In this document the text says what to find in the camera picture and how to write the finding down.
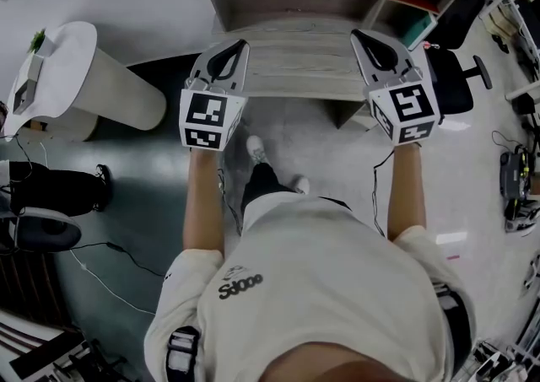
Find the person's left shoe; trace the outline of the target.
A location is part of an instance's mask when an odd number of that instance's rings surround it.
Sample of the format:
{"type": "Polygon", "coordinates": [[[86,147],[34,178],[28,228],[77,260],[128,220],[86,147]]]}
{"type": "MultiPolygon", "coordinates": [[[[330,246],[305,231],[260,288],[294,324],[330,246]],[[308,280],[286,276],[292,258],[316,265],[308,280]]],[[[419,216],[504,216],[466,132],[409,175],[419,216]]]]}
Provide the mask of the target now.
{"type": "Polygon", "coordinates": [[[250,135],[246,140],[246,150],[254,165],[270,164],[263,141],[260,137],[250,135]]]}

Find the person's left forearm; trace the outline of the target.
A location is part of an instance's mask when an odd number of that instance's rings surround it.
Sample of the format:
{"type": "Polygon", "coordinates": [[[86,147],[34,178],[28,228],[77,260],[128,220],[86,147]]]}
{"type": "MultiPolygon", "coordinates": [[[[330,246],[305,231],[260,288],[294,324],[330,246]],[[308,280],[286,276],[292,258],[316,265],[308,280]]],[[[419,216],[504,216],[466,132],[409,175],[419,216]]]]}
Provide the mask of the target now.
{"type": "Polygon", "coordinates": [[[182,246],[184,250],[216,250],[224,255],[224,216],[214,151],[191,151],[182,246]]]}

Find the black office chair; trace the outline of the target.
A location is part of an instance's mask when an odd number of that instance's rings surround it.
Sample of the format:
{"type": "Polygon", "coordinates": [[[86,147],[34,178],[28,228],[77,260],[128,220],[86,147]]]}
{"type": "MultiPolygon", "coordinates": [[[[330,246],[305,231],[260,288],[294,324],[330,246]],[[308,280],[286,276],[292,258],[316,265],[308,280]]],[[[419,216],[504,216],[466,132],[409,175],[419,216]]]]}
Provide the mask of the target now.
{"type": "Polygon", "coordinates": [[[463,114],[473,108],[468,79],[480,77],[487,90],[493,88],[480,56],[473,55],[475,66],[463,70],[453,51],[434,47],[424,51],[442,121],[446,116],[463,114]]]}

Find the small grey box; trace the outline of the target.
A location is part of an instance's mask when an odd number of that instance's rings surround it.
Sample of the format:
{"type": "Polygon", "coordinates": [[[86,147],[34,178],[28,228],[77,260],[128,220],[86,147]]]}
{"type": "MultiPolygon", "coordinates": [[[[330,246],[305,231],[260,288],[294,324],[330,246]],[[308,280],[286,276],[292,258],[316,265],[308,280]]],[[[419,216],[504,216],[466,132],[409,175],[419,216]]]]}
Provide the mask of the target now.
{"type": "Polygon", "coordinates": [[[21,115],[34,102],[43,61],[42,56],[31,53],[21,66],[14,88],[12,111],[15,115],[21,115]]]}

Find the grey padded seat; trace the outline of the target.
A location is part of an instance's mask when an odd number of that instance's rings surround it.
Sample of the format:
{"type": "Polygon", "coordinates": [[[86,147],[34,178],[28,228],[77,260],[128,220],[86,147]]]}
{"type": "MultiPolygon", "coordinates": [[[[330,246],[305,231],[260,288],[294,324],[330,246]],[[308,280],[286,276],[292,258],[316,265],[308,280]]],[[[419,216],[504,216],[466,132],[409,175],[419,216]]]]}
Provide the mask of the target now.
{"type": "Polygon", "coordinates": [[[18,214],[0,212],[0,255],[16,250],[61,252],[73,248],[81,237],[80,226],[57,211],[24,207],[18,214]]]}

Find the grey mobile robot base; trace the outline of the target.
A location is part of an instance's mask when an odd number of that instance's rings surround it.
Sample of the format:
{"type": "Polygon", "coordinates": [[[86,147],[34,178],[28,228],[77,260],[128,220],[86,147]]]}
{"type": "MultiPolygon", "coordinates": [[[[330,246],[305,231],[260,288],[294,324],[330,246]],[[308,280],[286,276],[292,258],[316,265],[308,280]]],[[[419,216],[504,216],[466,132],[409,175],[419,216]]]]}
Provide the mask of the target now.
{"type": "Polygon", "coordinates": [[[525,237],[537,226],[540,202],[528,198],[532,191],[533,166],[532,156],[522,145],[500,155],[499,192],[505,203],[507,234],[525,237]]]}

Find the teal box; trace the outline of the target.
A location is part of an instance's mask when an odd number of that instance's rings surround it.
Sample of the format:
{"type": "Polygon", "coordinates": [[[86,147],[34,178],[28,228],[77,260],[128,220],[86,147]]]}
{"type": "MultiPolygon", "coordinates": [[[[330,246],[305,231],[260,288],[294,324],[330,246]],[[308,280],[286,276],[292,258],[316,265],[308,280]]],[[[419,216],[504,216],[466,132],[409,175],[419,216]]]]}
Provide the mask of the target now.
{"type": "Polygon", "coordinates": [[[409,51],[413,51],[424,41],[436,25],[436,17],[431,12],[421,11],[405,22],[399,40],[409,51]]]}

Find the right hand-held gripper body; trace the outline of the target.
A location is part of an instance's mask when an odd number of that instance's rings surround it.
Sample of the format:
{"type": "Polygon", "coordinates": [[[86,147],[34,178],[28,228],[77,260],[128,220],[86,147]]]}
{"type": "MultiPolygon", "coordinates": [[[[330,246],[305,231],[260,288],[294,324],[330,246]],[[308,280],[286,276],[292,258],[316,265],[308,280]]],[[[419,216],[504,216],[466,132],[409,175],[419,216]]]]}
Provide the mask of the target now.
{"type": "Polygon", "coordinates": [[[441,113],[429,80],[419,69],[398,75],[364,75],[370,115],[394,145],[419,143],[439,124],[441,113]]]}

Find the small potted plant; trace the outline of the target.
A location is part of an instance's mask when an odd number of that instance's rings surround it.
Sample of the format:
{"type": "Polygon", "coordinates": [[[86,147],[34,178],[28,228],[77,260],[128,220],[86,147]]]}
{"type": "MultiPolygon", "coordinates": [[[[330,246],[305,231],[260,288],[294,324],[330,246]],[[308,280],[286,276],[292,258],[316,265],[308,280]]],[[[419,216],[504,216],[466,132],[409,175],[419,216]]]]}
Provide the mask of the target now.
{"type": "Polygon", "coordinates": [[[55,48],[54,41],[46,34],[46,29],[37,31],[30,42],[28,53],[33,53],[37,56],[48,57],[55,48]]]}

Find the grey wooden shelf desk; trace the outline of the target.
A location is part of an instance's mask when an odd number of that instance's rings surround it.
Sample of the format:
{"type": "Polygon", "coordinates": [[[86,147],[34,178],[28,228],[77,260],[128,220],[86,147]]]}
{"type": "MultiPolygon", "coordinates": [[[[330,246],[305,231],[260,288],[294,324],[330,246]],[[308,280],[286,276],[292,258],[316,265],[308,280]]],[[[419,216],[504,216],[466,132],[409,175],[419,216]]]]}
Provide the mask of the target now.
{"type": "Polygon", "coordinates": [[[374,29],[385,0],[211,1],[213,41],[251,46],[247,94],[322,100],[336,127],[372,127],[350,33],[374,29]]]}

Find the person's black trouser leg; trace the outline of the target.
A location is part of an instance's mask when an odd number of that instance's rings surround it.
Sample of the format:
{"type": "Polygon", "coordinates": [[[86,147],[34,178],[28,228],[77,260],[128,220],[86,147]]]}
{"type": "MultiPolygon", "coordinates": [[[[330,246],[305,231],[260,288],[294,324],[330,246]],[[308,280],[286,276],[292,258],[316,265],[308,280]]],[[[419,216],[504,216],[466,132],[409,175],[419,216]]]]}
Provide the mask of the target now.
{"type": "Polygon", "coordinates": [[[243,192],[240,204],[241,214],[244,214],[246,207],[258,197],[282,191],[294,192],[293,189],[282,185],[278,181],[278,177],[270,164],[256,164],[243,192]]]}

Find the person's white t-shirt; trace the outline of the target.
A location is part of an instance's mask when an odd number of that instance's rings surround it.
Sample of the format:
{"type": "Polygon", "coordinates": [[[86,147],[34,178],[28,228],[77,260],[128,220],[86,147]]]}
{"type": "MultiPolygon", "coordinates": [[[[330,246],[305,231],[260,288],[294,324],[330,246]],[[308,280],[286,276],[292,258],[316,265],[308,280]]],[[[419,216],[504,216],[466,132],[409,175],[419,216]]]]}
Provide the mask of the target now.
{"type": "Polygon", "coordinates": [[[257,382],[276,358],[330,343],[417,382],[448,382],[475,341],[474,308],[426,229],[395,241],[350,210],[278,192],[245,212],[229,256],[184,250],[165,275],[144,339],[155,382],[166,382],[172,334],[198,338],[195,377],[257,382]]]}

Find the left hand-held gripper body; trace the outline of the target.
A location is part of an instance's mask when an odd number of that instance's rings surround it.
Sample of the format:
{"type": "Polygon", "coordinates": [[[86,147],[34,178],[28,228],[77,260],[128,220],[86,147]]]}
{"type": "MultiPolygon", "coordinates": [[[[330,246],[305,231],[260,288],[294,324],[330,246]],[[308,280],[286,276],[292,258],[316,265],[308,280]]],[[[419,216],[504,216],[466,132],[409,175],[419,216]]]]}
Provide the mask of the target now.
{"type": "Polygon", "coordinates": [[[181,91],[179,132],[187,148],[225,149],[245,109],[247,98],[189,78],[181,91]]]}

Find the person's right forearm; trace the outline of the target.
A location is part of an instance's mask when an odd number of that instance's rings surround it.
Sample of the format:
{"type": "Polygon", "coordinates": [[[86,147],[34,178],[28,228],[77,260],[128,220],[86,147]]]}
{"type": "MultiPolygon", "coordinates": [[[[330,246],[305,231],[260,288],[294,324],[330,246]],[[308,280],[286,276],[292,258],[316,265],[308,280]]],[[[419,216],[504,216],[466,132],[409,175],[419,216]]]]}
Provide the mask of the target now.
{"type": "Polygon", "coordinates": [[[426,228],[420,146],[410,143],[394,150],[387,238],[395,241],[414,226],[426,228]]]}

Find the white round pedestal table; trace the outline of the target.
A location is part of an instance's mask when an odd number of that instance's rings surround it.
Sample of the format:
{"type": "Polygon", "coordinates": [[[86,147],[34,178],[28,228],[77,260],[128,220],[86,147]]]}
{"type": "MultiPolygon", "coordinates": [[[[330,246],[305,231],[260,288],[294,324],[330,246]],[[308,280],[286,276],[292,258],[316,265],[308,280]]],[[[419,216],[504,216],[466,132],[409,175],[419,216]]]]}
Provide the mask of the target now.
{"type": "Polygon", "coordinates": [[[12,140],[31,121],[46,126],[33,136],[71,141],[88,140],[99,118],[141,131],[162,122],[167,109],[164,94],[104,53],[97,46],[97,29],[92,24],[70,22],[46,34],[55,48],[43,57],[34,102],[21,115],[13,113],[19,73],[9,91],[1,132],[5,140],[12,140]]]}

